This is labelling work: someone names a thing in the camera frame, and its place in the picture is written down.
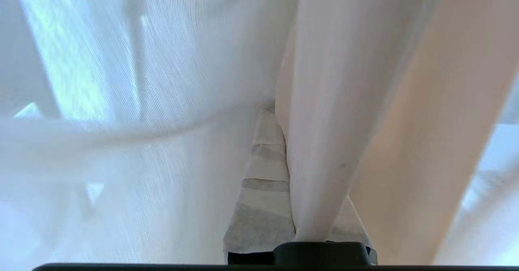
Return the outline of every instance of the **white fabric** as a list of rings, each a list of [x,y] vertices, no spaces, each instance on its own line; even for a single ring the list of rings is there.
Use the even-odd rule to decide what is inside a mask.
[[[0,1],[0,269],[223,263],[297,0]]]
[[[297,240],[344,222],[352,190],[382,264],[454,262],[476,238],[514,247],[512,167],[482,217],[453,221],[517,70],[519,0],[0,6],[0,269],[223,263],[275,93]]]

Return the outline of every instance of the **curtain fold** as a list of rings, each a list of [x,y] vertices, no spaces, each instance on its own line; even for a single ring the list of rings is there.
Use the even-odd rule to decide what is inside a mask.
[[[296,240],[352,189],[380,264],[433,263],[514,79],[519,1],[299,3],[276,95]]]
[[[0,3],[0,269],[224,263],[229,220],[228,250],[280,242],[240,240],[255,236],[237,210],[268,213],[251,197],[269,191],[284,240],[356,237],[380,264],[512,262],[517,157],[490,153],[518,136],[513,105],[494,124],[519,0]]]
[[[398,78],[422,2],[299,0],[294,47],[287,48],[276,95],[295,240],[328,236]]]

